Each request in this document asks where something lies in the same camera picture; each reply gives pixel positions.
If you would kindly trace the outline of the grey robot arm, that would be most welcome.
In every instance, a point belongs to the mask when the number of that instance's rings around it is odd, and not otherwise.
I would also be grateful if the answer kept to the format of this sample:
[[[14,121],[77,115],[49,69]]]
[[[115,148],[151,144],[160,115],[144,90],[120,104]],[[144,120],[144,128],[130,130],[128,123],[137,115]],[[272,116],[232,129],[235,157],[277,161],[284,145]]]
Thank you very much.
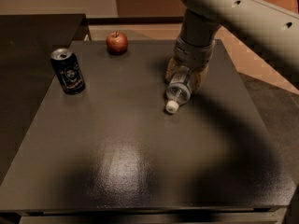
[[[181,66],[206,70],[214,36],[225,27],[295,88],[299,87],[299,16],[263,0],[181,0],[186,6],[165,78]]]

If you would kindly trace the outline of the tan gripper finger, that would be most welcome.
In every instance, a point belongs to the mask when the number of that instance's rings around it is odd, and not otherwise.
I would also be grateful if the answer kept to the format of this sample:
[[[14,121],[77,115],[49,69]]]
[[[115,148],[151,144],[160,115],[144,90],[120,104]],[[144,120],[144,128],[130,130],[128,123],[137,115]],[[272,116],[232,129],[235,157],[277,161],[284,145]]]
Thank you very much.
[[[165,82],[169,83],[171,79],[174,77],[174,75],[185,72],[187,70],[187,67],[180,62],[178,62],[175,58],[171,58],[168,62],[167,69],[165,72]]]
[[[194,67],[190,70],[190,84],[192,94],[196,94],[202,88],[208,71],[208,65]]]

